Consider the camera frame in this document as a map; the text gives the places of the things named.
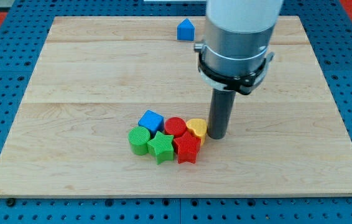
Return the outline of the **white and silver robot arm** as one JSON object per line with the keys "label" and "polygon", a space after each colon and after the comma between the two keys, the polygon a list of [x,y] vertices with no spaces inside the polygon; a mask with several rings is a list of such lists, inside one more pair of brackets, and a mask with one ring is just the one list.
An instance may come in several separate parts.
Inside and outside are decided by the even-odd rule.
{"label": "white and silver robot arm", "polygon": [[207,0],[200,63],[226,77],[257,70],[283,0]]}

